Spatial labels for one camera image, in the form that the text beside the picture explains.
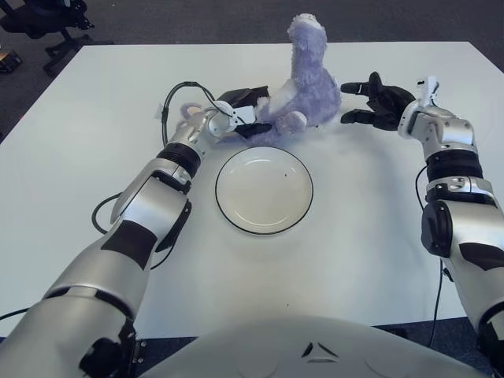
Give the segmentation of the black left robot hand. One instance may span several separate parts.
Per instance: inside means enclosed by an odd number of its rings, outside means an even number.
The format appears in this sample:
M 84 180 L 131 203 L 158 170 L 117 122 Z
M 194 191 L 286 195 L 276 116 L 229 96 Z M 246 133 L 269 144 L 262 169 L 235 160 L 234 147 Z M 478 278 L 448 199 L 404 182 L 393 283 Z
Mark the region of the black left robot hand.
M 271 124 L 256 118 L 255 112 L 260 98 L 269 98 L 267 86 L 227 91 L 216 100 L 216 104 L 229 119 L 229 132 L 250 139 L 271 130 Z

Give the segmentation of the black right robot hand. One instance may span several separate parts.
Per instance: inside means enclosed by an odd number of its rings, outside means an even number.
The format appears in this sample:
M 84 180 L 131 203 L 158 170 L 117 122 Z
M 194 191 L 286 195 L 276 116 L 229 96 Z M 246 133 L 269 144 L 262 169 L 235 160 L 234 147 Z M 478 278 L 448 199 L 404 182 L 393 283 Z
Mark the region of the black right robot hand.
M 406 107 L 415 101 L 409 91 L 384 85 L 378 72 L 372 72 L 366 82 L 344 83 L 340 90 L 344 94 L 365 96 L 370 108 L 344 113 L 340 118 L 342 124 L 368 124 L 384 131 L 397 131 Z

